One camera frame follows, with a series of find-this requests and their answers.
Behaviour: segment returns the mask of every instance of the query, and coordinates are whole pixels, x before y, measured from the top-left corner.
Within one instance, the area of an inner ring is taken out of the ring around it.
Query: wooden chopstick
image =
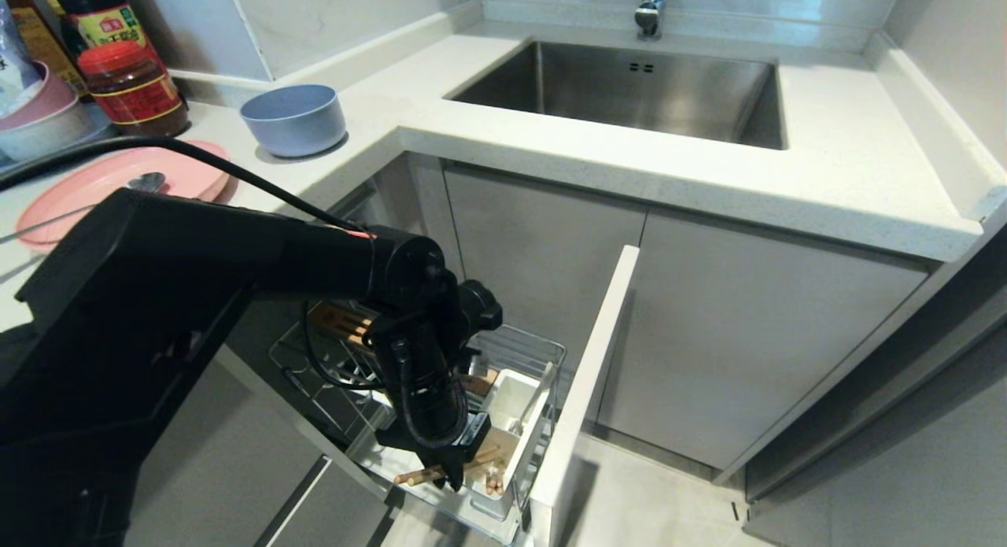
[[[486,447],[485,450],[480,450],[475,457],[472,458],[470,462],[466,462],[462,467],[462,470],[468,470],[475,468],[476,466],[481,466],[487,462],[492,462],[496,460],[496,451],[499,450],[499,445],[493,445]],[[422,485],[423,483],[428,483],[430,481],[435,481],[437,478],[447,477],[444,473],[444,469],[439,466],[431,466],[429,468],[424,468],[422,470],[414,470],[412,472],[406,472],[405,474],[399,474],[392,481],[392,484],[401,485],[407,484],[411,487],[416,485]]]

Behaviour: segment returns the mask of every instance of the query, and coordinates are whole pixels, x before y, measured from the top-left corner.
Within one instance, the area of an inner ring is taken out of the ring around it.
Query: robotic arm
[[[255,298],[378,311],[365,344],[397,414],[379,442],[440,464],[458,490],[489,422],[468,411],[455,372],[502,310],[478,282],[459,285],[431,239],[325,217],[130,189],[95,207],[18,292],[34,321],[0,335],[7,529],[31,544],[122,543],[141,463]]]

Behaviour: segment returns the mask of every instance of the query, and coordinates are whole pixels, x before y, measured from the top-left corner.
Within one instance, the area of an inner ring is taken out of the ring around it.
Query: blue bowl
[[[338,144],[346,135],[339,100],[324,85],[263,93],[245,103],[241,114],[259,144],[274,156],[310,156]]]

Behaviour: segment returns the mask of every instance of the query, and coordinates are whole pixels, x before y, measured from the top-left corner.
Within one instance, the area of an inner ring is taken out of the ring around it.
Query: red lid
[[[108,71],[121,71],[150,59],[147,49],[140,47],[137,41],[112,41],[93,47],[83,52],[78,65],[86,74],[105,74]]]

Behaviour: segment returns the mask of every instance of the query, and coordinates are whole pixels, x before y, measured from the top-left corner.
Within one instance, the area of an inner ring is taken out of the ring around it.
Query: pink plate
[[[228,153],[224,148],[210,142],[189,141],[189,144],[228,159]],[[105,196],[112,194],[112,191],[124,187],[131,178],[139,177],[140,174],[149,171],[161,171],[164,174],[165,184],[161,189],[164,194],[204,199],[204,201],[217,198],[227,185],[229,177],[215,167],[169,149],[130,149],[128,152],[86,164],[46,189],[21,214],[15,231],[23,231],[39,222],[46,222],[50,218],[70,213],[81,207],[88,207],[90,203],[100,203]],[[18,241],[35,252],[51,252],[66,232],[69,232],[69,229],[73,229],[74,225],[88,213],[89,211],[81,211],[79,215],[53,222],[48,227],[35,229],[18,238]]]

